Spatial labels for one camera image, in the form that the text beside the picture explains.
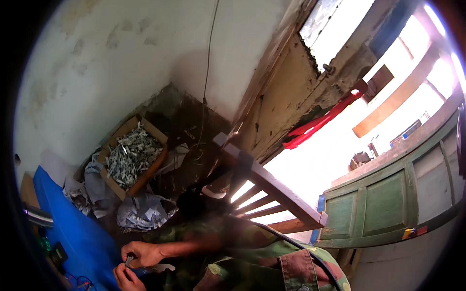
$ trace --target wooden door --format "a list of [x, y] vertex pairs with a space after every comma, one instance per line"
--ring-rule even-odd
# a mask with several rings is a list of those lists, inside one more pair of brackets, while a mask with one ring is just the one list
[[458, 175], [458, 112], [412, 150], [389, 163], [331, 188], [325, 194], [327, 226], [316, 246], [360, 248], [431, 231], [458, 212], [464, 181]]

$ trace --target white wall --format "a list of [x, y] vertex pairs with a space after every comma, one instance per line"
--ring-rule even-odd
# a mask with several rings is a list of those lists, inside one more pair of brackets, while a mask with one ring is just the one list
[[[220, 0], [206, 98], [231, 120], [289, 0]], [[78, 165], [121, 119], [173, 81], [202, 100], [215, 0], [67, 0], [23, 77], [19, 180], [49, 150]]]
[[455, 222], [404, 242], [365, 248], [351, 290], [416, 290], [435, 265]]

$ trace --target wooden chair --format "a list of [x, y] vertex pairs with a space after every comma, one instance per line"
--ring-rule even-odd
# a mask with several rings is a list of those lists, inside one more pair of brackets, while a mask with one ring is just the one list
[[[235, 209], [233, 215], [245, 219], [252, 219], [289, 210], [296, 216], [295, 219], [269, 224], [270, 227], [284, 234], [325, 227], [327, 223], [327, 214], [325, 212], [317, 212], [316, 209], [299, 198], [292, 190], [277, 180], [251, 156], [241, 152], [241, 150], [231, 143], [228, 143], [227, 136], [224, 133], [219, 133], [213, 139], [208, 154], [210, 156], [210, 161], [208, 161], [210, 166], [207, 166], [208, 170], [205, 170], [203, 173], [204, 176], [207, 176], [212, 169], [219, 164], [234, 166], [233, 169], [236, 171], [232, 175], [230, 189], [222, 199], [231, 201], [232, 195], [236, 193], [247, 180], [254, 184], [251, 189], [232, 203]], [[241, 204], [262, 190], [267, 193], [267, 196], [239, 208]], [[207, 196], [216, 197], [208, 188], [203, 188], [202, 193]], [[253, 211], [273, 201], [277, 201], [280, 205], [245, 214], [246, 212]]]

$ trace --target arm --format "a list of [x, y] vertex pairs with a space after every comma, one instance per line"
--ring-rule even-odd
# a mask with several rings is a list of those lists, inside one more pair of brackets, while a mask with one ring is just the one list
[[139, 268], [156, 265], [164, 258], [214, 253], [221, 247], [218, 234], [210, 234], [188, 241], [165, 244], [130, 242], [121, 248], [121, 257], [126, 261], [128, 254], [134, 253], [137, 259], [130, 262], [130, 268]]

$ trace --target camouflage shirt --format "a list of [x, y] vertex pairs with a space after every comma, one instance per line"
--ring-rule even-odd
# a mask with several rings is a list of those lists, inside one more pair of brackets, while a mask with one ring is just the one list
[[146, 240], [160, 244], [212, 232], [222, 234], [225, 248], [209, 256], [178, 258], [172, 263], [175, 271], [167, 269], [160, 274], [165, 291], [335, 290], [309, 252], [324, 262], [342, 290], [350, 291], [344, 273], [327, 251], [296, 241], [305, 247], [300, 250], [248, 221], [226, 218], [215, 223], [212, 220], [184, 223], [164, 230], [161, 235], [148, 235]]

